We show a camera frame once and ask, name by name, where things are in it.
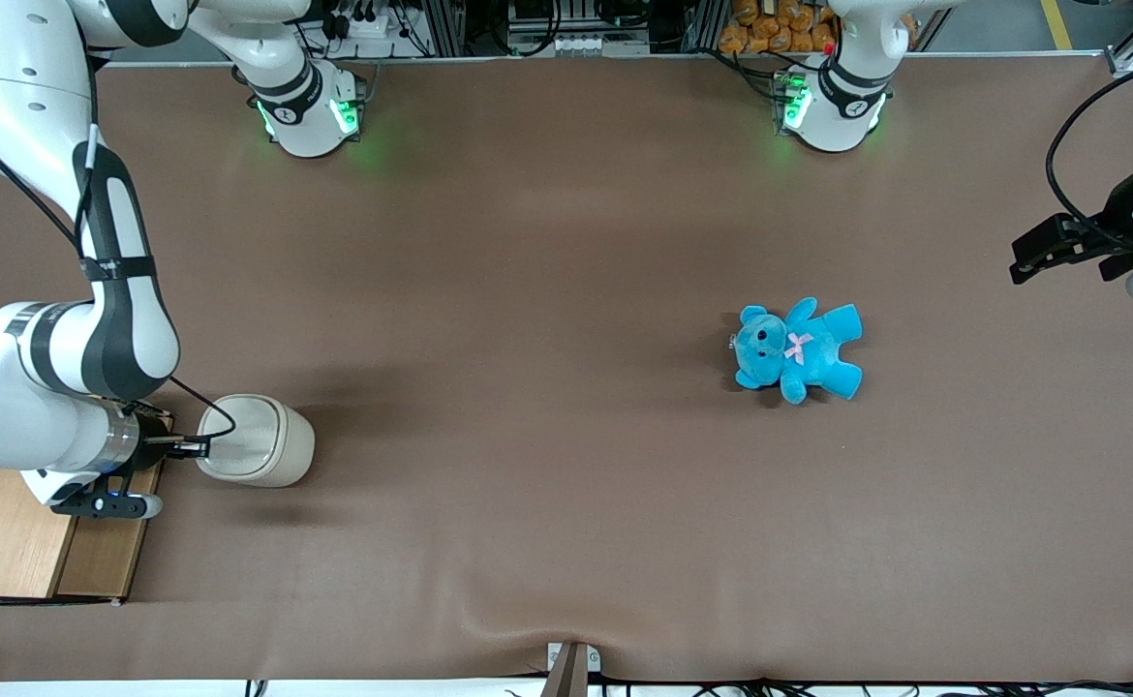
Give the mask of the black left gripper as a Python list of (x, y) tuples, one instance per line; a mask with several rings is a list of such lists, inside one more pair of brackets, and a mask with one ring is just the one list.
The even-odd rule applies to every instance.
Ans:
[[(1105, 258), (1099, 261), (1098, 270), (1106, 283), (1133, 272), (1133, 173), (1113, 187), (1102, 210), (1087, 216), (1077, 212), (1076, 216), (1080, 224), (1070, 215), (1045, 218), (1012, 243), (1013, 284), (1025, 284), (1045, 270), (1093, 258)], [(1082, 233), (1079, 254), (1080, 226), (1085, 222), (1098, 227), (1099, 232)]]

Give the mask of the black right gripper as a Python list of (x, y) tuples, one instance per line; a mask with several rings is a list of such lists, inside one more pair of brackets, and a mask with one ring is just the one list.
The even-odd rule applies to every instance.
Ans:
[[(168, 457), (170, 459), (202, 459), (211, 453), (211, 437), (169, 437), (172, 436), (173, 415), (164, 411), (136, 411), (136, 420), (140, 436), (136, 447), (136, 471), (154, 468)], [(155, 439), (168, 437), (168, 441)]]

